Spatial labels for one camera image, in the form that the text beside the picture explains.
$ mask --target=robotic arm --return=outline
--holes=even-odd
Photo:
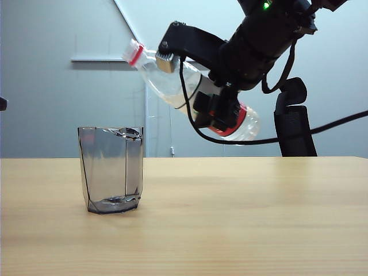
[[[293,65],[297,40],[317,31],[315,12],[322,7],[335,11],[346,1],[312,0],[310,4],[307,0],[238,0],[246,17],[229,41],[173,22],[159,44],[158,66],[172,72],[179,57],[190,57],[210,69],[209,78],[221,87],[220,95],[214,95],[220,97],[215,107],[217,117],[206,113],[206,105],[213,101],[199,93],[194,104],[198,112],[196,126],[203,128],[221,121],[219,129],[233,127],[239,110],[238,92],[251,90],[261,81],[264,93],[280,88]],[[269,89],[267,73],[289,47],[290,56],[280,81]]]

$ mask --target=clear plastic bottle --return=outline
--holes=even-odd
[[[184,114],[187,114],[179,76],[179,63],[174,72],[169,74],[158,68],[155,55],[156,51],[148,50],[132,39],[123,54],[123,58],[132,67],[137,68],[144,81],[161,99]],[[219,90],[218,87],[212,85],[208,78],[201,76],[201,72],[188,62],[183,63],[183,76],[191,106],[193,106],[196,92],[200,86],[202,88],[201,91],[206,91],[208,94],[216,94],[218,91],[215,90]],[[259,132],[259,117],[249,106],[245,106],[242,103],[240,106],[238,121],[234,128],[228,128],[225,132],[213,127],[210,127],[210,129],[220,135],[224,140],[253,140]],[[191,115],[195,120],[196,111],[193,108],[191,109]]]

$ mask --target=wooden table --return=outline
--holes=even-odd
[[[368,275],[368,159],[144,160],[86,211],[79,159],[3,159],[1,275]]]

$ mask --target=transparent cup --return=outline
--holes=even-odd
[[[143,127],[79,127],[78,139],[87,210],[107,214],[137,208],[143,182]]]

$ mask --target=black office chair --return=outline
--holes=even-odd
[[[303,81],[300,78],[288,79],[280,90],[274,121],[282,156],[317,156],[306,107],[290,106],[306,100]]]
[[[5,111],[7,107],[7,100],[0,97],[0,111]]]

